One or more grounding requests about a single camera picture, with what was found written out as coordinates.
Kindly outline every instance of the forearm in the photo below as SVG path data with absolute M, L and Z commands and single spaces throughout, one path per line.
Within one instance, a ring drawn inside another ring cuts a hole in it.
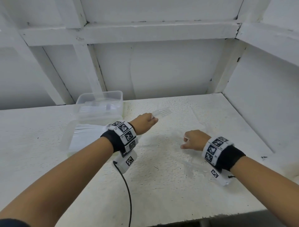
M 0 212 L 0 218 L 23 220 L 32 227 L 54 226 L 112 154 L 110 141 L 99 138 L 35 181 Z
M 235 177 L 287 226 L 299 226 L 299 185 L 248 158 L 231 168 Z

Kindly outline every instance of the scratched white surface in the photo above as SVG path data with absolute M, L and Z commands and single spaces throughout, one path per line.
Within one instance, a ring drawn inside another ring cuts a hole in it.
M 197 128 L 228 137 L 252 158 L 272 153 L 222 94 L 127 101 L 125 119 L 161 106 L 173 113 L 141 138 L 138 158 L 124 174 L 132 196 L 131 226 L 265 209 L 237 180 L 220 187 L 202 174 L 189 178 L 178 161 L 189 157 L 179 148 L 183 133 Z M 57 145 L 74 120 L 72 111 L 72 105 L 0 111 L 0 209 L 66 158 Z M 127 189 L 109 161 L 57 226 L 126 226 L 129 212 Z

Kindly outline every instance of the black cable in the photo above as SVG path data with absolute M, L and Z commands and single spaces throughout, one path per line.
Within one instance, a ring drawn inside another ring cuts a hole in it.
M 123 174 L 121 173 L 121 171 L 119 170 L 119 168 L 116 166 L 117 162 L 116 161 L 113 161 L 113 164 L 115 166 L 115 168 L 119 171 L 119 173 L 121 174 L 121 177 L 123 178 L 126 186 L 127 186 L 127 189 L 128 189 L 128 193 L 129 193 L 129 199 L 130 199 L 130 220 L 129 220 L 129 227 L 131 226 L 131 219 L 132 219 L 132 200 L 131 200 L 131 194 L 130 194 L 130 190 L 129 190 L 129 187 L 128 187 L 128 184 L 126 182 L 126 179 L 123 177 Z

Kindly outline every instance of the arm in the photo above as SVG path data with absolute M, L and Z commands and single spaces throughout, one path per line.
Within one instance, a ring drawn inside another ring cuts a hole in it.
M 141 135 L 157 121 L 146 113 L 130 123 Z M 18 219 L 31 227 L 54 226 L 112 154 L 110 141 L 99 138 L 36 180 L 0 212 L 0 219 Z
M 189 140 L 184 138 L 186 143 L 181 148 L 198 151 L 202 151 L 211 138 L 199 130 L 186 132 L 185 137 Z M 229 171 L 281 222 L 299 226 L 298 184 L 246 156 Z

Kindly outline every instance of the plastic container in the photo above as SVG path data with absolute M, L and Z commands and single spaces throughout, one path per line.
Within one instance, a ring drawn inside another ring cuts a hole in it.
M 123 92 L 106 91 L 103 93 L 85 93 L 79 96 L 74 113 L 79 119 L 122 118 Z

